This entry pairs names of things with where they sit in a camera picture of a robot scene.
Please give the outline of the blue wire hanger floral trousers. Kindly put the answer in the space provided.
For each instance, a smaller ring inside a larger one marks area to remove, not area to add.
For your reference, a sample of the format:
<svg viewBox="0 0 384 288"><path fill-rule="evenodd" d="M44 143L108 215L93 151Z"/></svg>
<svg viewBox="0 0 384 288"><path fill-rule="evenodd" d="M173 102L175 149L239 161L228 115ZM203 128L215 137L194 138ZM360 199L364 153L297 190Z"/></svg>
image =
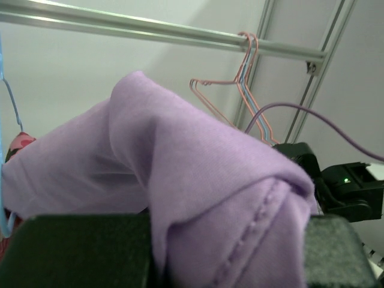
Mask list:
<svg viewBox="0 0 384 288"><path fill-rule="evenodd" d="M1 84L4 85L7 95L9 96L10 103L6 106L6 108L12 108L13 109L13 116L14 120L13 123L8 119L7 121L3 120L3 112L5 112L4 108L4 99L5 97L1 97L1 235L3 238L9 238L12 234L14 223L16 220L16 215L14 212L10 212L10 215L7 216L7 213L5 211L5 200L4 200L4 192L3 192L3 169L5 166L5 150L4 150L4 128L5 127L13 127L16 128L16 126L19 127L19 132L23 132L23 122L20 118L19 111L17 108L16 100L14 97L14 94L12 92L12 88L5 76L5 70L4 70L4 62L5 62L5 56L4 56L4 50L3 50L3 42L1 40Z"/></svg>

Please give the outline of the lilac trousers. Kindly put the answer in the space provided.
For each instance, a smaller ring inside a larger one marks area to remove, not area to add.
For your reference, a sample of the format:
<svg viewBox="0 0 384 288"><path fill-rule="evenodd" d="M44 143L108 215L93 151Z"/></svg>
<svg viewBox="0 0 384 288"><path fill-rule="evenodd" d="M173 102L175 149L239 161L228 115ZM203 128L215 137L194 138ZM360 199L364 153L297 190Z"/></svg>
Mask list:
<svg viewBox="0 0 384 288"><path fill-rule="evenodd" d="M157 268L181 287L306 285L310 177L140 71L17 153L2 195L21 218L148 209Z"/></svg>

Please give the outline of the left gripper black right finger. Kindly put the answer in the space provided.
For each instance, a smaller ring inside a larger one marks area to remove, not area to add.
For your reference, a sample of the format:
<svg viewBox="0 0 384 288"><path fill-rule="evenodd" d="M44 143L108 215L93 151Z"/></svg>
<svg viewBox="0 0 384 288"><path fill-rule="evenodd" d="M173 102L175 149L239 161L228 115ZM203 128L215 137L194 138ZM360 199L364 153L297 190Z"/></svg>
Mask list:
<svg viewBox="0 0 384 288"><path fill-rule="evenodd" d="M350 223L334 215L312 216L305 231L308 287L379 287L362 243Z"/></svg>

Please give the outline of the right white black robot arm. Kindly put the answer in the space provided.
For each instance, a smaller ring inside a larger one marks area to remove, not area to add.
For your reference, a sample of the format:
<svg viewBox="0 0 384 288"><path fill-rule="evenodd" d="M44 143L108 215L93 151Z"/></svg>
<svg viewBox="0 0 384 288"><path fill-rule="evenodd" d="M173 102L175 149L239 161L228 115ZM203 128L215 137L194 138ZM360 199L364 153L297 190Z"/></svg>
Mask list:
<svg viewBox="0 0 384 288"><path fill-rule="evenodd" d="M312 179L315 197L324 214L349 222L379 220L383 215L383 165L346 163L320 169L317 157L304 142L277 144L274 149L298 164Z"/></svg>

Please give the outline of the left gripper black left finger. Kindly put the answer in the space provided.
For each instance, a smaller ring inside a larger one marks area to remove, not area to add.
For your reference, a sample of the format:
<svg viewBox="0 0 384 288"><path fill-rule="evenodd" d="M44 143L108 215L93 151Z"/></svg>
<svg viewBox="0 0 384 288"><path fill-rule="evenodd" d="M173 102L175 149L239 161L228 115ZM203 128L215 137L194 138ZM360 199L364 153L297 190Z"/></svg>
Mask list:
<svg viewBox="0 0 384 288"><path fill-rule="evenodd" d="M1 287L155 287L148 214L40 216L1 260Z"/></svg>

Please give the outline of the pink wire hanger brown trousers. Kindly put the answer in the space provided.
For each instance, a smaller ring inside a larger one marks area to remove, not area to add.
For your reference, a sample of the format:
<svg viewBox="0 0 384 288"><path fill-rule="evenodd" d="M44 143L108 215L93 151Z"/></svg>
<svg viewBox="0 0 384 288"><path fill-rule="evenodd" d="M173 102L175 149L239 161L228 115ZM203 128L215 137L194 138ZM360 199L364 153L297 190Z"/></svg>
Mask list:
<svg viewBox="0 0 384 288"><path fill-rule="evenodd" d="M260 89L261 88L261 78L258 77L258 75L259 75L259 62L260 62L260 56L259 56L259 50L258 50L258 53L256 54L256 58L255 58L255 61L253 64L253 67L252 67L251 72L250 72L250 78L248 80L248 86L251 89L252 95L256 99L256 103L260 107L260 109L259 109L259 111L260 111L261 106L266 103L266 97L262 94L263 91ZM248 111L248 108L246 107L246 105L245 105L245 109L247 110L247 112L249 113L250 116L255 116L255 115L252 115L251 112Z"/></svg>

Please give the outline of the blue wire hanger teal trousers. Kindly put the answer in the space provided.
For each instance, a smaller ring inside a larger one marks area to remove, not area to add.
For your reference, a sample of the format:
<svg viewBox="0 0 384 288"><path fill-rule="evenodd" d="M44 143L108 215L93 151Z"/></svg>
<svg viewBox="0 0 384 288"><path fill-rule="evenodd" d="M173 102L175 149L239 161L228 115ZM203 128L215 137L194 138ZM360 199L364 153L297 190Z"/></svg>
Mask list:
<svg viewBox="0 0 384 288"><path fill-rule="evenodd" d="M250 92L250 89L247 86L248 74L250 72L250 69L251 69L251 56L247 56L245 59L245 63L243 64L239 79L240 79L240 84L242 87L242 91L244 92L246 101L251 107L251 114L255 115L259 111L260 107L256 103L254 97ZM259 117L257 122L258 122L257 125L259 126L261 140L265 143L269 143L269 130L262 116Z"/></svg>

